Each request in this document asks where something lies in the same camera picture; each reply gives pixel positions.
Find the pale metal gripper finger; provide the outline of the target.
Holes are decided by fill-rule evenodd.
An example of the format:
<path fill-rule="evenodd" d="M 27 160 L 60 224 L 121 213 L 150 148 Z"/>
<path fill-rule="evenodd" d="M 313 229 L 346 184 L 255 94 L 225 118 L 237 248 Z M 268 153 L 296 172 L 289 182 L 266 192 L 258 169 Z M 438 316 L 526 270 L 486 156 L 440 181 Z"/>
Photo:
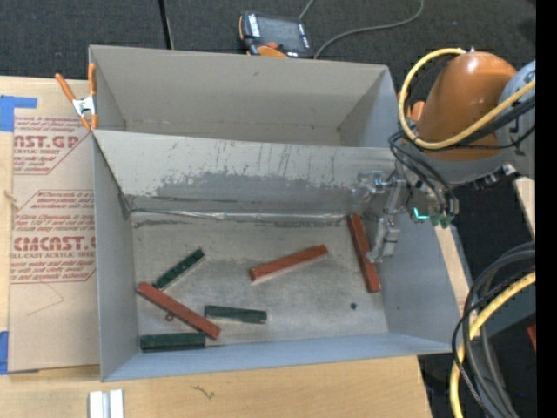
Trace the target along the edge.
<path fill-rule="evenodd" d="M 380 194 L 393 187 L 392 177 L 382 171 L 361 172 L 357 175 L 357 187 L 371 194 Z"/>
<path fill-rule="evenodd" d="M 367 259 L 372 263 L 381 262 L 392 257 L 398 244 L 399 228 L 393 219 L 381 217 L 377 221 L 372 249 L 366 253 Z"/>

